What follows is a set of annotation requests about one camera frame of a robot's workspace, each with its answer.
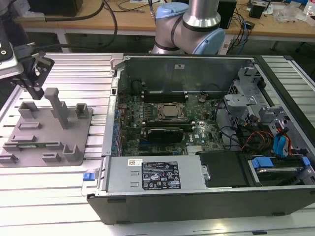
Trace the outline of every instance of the blue plastic clip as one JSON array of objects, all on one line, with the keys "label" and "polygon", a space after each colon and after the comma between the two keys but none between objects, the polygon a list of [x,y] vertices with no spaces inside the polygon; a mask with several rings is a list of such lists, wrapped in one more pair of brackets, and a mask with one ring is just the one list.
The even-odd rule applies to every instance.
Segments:
[{"label": "blue plastic clip", "polygon": [[284,155],[285,142],[286,142],[286,139],[284,136],[279,136],[279,135],[275,136],[274,146],[273,146],[274,152],[275,154],[279,155],[281,158],[285,158],[285,155]]},{"label": "blue plastic clip", "polygon": [[95,173],[84,173],[83,174],[83,181],[94,181],[95,180]]},{"label": "blue plastic clip", "polygon": [[302,160],[305,166],[308,166],[311,164],[310,160],[306,156],[303,156]]},{"label": "blue plastic clip", "polygon": [[252,165],[254,168],[261,168],[261,167],[273,167],[274,164],[272,163],[270,157],[262,156],[256,157],[252,160]]}]

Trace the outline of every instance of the table leg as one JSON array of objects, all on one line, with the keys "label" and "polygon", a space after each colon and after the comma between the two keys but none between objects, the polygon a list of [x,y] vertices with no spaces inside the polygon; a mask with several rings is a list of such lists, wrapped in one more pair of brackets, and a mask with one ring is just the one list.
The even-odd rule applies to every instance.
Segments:
[{"label": "table leg", "polygon": [[278,43],[279,43],[279,41],[273,41],[273,42],[272,42],[272,45],[271,45],[271,47],[270,47],[270,49],[271,49],[272,51],[274,51],[274,50],[276,49],[276,46],[278,45]]},{"label": "table leg", "polygon": [[[68,44],[68,40],[65,34],[65,30],[64,29],[56,29],[56,35],[58,37],[58,41],[61,44]],[[71,49],[70,48],[62,48],[63,53],[71,53]]]},{"label": "table leg", "polygon": [[218,52],[219,55],[226,55],[228,47],[230,46],[231,41],[233,40],[233,34],[226,34],[224,38],[224,42]]}]

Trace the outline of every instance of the metal slotted table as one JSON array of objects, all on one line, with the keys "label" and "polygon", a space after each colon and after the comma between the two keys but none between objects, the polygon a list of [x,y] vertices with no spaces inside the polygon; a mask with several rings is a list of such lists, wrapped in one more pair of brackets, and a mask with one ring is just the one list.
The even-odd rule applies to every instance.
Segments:
[{"label": "metal slotted table", "polygon": [[[74,167],[28,167],[0,169],[0,234],[16,235],[65,235],[86,236],[91,233],[113,236],[178,236],[178,235],[252,235],[253,231],[268,235],[311,236],[315,229],[315,204],[292,215],[278,217],[249,217],[212,219],[185,222],[160,222],[130,225],[104,225],[81,192],[82,176],[86,170],[95,169],[101,162],[101,145],[106,123],[110,94],[110,54],[48,54],[56,64],[44,87],[57,87],[61,101],[67,106],[87,103],[94,114],[85,149],[86,160]],[[267,57],[274,64],[273,70],[282,76],[281,81],[290,90],[292,83],[310,85],[294,62],[283,57]],[[315,92],[308,86],[304,102],[297,100],[311,121],[315,111],[310,97]],[[0,112],[0,147],[11,134],[19,119],[17,111],[22,101],[32,101],[27,92],[16,88]],[[35,101],[39,107],[50,106],[49,101]],[[84,182],[89,191],[96,181]]]}]

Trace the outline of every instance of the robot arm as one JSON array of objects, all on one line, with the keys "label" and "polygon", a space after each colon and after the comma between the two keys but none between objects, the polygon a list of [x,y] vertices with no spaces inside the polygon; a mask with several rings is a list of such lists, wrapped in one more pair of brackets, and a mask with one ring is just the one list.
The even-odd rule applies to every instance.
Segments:
[{"label": "robot arm", "polygon": [[157,9],[155,54],[215,54],[224,42],[219,0],[171,2]]},{"label": "robot arm", "polygon": [[25,88],[35,100],[43,97],[41,87],[55,63],[43,56],[34,44],[12,47],[0,28],[0,79],[11,78],[12,84]]}]

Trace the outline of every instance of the metal bracket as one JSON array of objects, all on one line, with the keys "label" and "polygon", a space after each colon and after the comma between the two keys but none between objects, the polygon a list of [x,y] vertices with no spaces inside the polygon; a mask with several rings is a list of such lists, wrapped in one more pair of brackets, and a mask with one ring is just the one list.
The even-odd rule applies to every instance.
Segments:
[{"label": "metal bracket", "polygon": [[110,66],[112,69],[117,69],[117,65],[124,61],[123,53],[113,53],[110,59]]},{"label": "metal bracket", "polygon": [[277,118],[277,116],[283,112],[282,107],[262,107],[259,110],[260,121],[262,123],[270,123]]}]

